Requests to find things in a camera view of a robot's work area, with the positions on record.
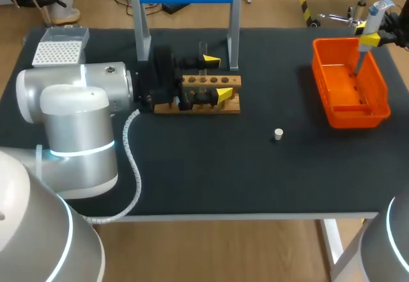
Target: small white cap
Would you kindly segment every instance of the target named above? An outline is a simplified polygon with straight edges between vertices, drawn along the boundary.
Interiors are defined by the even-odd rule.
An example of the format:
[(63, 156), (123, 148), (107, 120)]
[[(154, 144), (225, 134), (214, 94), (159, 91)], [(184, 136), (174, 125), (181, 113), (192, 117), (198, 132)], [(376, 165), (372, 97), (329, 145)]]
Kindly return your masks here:
[(280, 140), (284, 131), (282, 129), (275, 129), (274, 131), (274, 139)]

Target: white sneaker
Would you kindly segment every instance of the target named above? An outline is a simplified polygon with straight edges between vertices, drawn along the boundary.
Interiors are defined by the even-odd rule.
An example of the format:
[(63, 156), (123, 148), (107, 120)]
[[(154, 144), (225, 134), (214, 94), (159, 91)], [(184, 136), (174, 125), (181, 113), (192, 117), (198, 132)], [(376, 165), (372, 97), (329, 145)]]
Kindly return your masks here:
[(53, 17), (51, 15), (51, 22), (55, 25), (75, 23), (81, 17), (81, 12), (78, 9), (72, 8), (71, 12), (65, 17)]

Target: orange basket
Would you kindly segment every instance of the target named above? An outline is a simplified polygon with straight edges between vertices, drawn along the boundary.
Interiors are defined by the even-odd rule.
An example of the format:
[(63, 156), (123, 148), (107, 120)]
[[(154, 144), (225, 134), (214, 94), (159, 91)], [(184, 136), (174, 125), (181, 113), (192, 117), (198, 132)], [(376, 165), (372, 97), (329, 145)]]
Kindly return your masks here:
[(376, 127), (390, 115), (388, 88), (372, 54), (360, 72), (359, 38), (322, 38), (313, 43), (313, 72), (327, 114), (336, 129)]

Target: wooden floor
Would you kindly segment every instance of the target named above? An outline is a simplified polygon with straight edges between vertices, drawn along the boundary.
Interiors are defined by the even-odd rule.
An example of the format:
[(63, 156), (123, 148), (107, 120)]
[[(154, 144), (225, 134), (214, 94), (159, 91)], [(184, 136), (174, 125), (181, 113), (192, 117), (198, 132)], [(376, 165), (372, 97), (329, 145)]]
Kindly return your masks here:
[[(313, 16), (345, 15), (357, 0), (307, 2)], [(83, 26), (133, 28), (125, 8), (113, 0), (75, 0), (75, 6), (82, 13)], [(0, 6), (0, 17), (1, 95), (22, 37), (40, 23), (40, 16), (32, 9)], [(150, 15), (148, 22), (150, 27), (226, 27), (228, 6), (194, 5), (172, 16)], [(331, 21), (322, 24), (339, 26)], [(305, 27), (305, 22), (298, 0), (253, 0), (242, 3), (242, 27)], [(395, 47), (390, 51), (409, 85), (405, 65), (409, 54)], [(346, 246), (360, 221), (340, 220), (339, 225)], [(119, 223), (101, 227), (100, 234), (107, 258), (104, 282), (329, 281), (315, 221)]]

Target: black tabletop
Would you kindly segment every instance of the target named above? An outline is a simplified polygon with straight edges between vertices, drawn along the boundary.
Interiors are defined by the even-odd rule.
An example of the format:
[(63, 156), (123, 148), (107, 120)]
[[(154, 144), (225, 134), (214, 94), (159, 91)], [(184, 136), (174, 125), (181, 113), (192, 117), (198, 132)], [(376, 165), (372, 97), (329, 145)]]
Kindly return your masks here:
[[(47, 146), (42, 125), (25, 123), (15, 98), (16, 75), (29, 68), (43, 31), (27, 39), (0, 103), (0, 145)], [(240, 114), (142, 114), (130, 144), (143, 181), (132, 215), (376, 212), (408, 181), (409, 95), (387, 49), (374, 51), (389, 88), (390, 118), (371, 130), (329, 126), (311, 69), (312, 42), (347, 29), (243, 29), (238, 73), (227, 70), (226, 30), (151, 30), (152, 43), (177, 56), (199, 42), (240, 74)], [(87, 63), (123, 61), (137, 70), (133, 30), (90, 29)], [(103, 196), (71, 201), (86, 215), (113, 215), (134, 195), (135, 182), (115, 116), (118, 184)], [(278, 143), (274, 129), (284, 130)]]

